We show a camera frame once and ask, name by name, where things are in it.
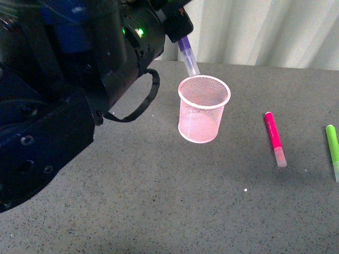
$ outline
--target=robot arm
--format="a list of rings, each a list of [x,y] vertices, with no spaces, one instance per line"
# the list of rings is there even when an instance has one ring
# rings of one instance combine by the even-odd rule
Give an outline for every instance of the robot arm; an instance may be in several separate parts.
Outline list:
[[[155,89],[130,120],[147,108],[159,85],[147,67],[166,34],[193,30],[188,2],[0,0],[0,212],[42,190],[149,72]]]

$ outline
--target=marker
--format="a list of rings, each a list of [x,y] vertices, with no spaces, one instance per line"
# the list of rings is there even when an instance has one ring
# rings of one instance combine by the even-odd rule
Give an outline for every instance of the marker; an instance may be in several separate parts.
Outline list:
[[[270,134],[270,138],[271,138],[271,142],[272,142],[272,146],[273,146],[273,150],[275,154],[275,159],[278,164],[278,167],[286,167],[287,162],[286,162],[286,158],[284,155],[284,151],[282,150],[282,145],[280,142],[278,130],[275,126],[273,114],[271,112],[267,112],[265,114],[265,120],[266,120],[267,129]]]
[[[331,152],[332,164],[334,168],[335,180],[339,183],[339,144],[337,133],[333,125],[326,127],[329,151]]]

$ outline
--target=pink mesh cup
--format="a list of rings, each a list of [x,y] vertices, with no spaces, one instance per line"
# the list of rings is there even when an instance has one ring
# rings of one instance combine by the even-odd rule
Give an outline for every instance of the pink mesh cup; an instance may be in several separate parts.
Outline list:
[[[183,80],[178,88],[180,101],[179,132],[194,143],[207,143],[218,134],[224,106],[231,97],[220,79],[196,75]]]

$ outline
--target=black strap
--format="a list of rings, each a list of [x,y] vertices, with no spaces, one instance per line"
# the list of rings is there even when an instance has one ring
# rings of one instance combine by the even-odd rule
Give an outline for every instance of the black strap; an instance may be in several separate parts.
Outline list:
[[[144,101],[140,104],[140,106],[129,116],[126,116],[124,119],[119,119],[112,115],[110,112],[107,112],[103,117],[111,120],[111,121],[116,121],[120,123],[128,123],[134,121],[136,118],[141,116],[141,114],[148,108],[148,106],[151,104],[151,102],[155,99],[155,96],[158,93],[159,86],[160,86],[160,77],[159,73],[156,70],[153,69],[147,69],[144,74],[150,73],[153,78],[152,78],[152,88],[147,95],[147,97],[144,99]]]

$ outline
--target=purple marker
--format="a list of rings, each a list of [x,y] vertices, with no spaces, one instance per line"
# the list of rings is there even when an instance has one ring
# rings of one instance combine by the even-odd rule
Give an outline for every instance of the purple marker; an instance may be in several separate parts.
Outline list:
[[[193,55],[189,38],[187,36],[183,37],[180,41],[178,41],[178,45],[189,76],[192,77],[200,74],[197,62],[195,61],[195,57]]]

